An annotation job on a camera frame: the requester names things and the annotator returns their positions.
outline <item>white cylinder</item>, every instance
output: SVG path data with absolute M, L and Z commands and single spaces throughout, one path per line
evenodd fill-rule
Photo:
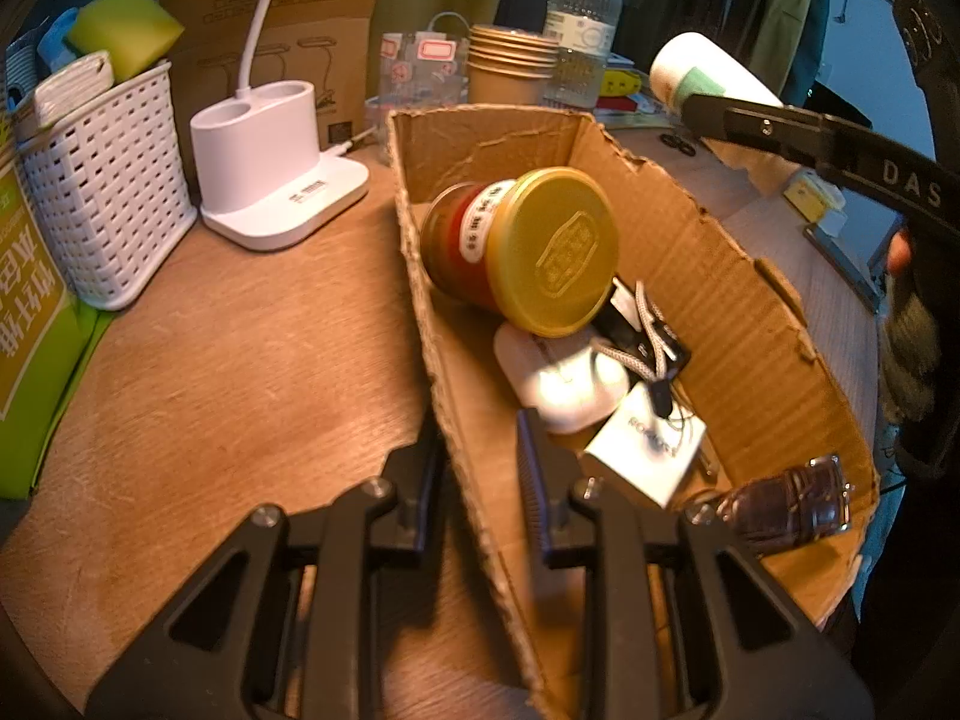
M 190 120 L 200 196 L 222 214 L 253 205 L 317 165 L 313 84 L 277 81 Z
M 661 49 L 650 69 L 650 86 L 656 97 L 678 114 L 690 95 L 718 95 L 784 107 L 756 76 L 697 32 L 677 35 Z M 710 138 L 704 142 L 728 167 L 747 170 L 750 182 L 762 194 L 781 190 L 800 168 L 766 151 Z

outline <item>wooden desk surface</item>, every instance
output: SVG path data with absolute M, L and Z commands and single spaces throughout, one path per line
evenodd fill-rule
M 872 317 L 800 237 L 799 217 L 709 153 L 618 134 L 795 279 L 872 440 Z M 426 381 L 392 181 L 372 149 L 359 159 L 366 199 L 291 250 L 251 254 L 198 225 L 94 355 L 40 495 L 0 553 L 0 600 L 77 706 L 255 505 L 326 503 L 416 435 Z M 387 714 L 533 718 L 449 479 L 445 499 L 442 564 L 384 579 Z

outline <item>green sponge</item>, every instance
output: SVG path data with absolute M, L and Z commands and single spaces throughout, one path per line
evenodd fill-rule
M 182 33 L 184 26 L 156 0 L 94 0 L 80 9 L 66 39 L 83 53 L 110 52 L 119 83 L 149 68 Z

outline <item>plastic basket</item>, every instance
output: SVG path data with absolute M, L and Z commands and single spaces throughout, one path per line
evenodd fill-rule
M 56 264 L 96 308 L 130 304 L 197 218 L 169 70 L 158 64 L 19 146 Z

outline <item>green plastic bag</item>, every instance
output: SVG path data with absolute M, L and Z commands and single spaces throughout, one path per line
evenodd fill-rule
M 109 323 L 56 269 L 0 115 L 0 498 L 26 498 L 56 423 Z

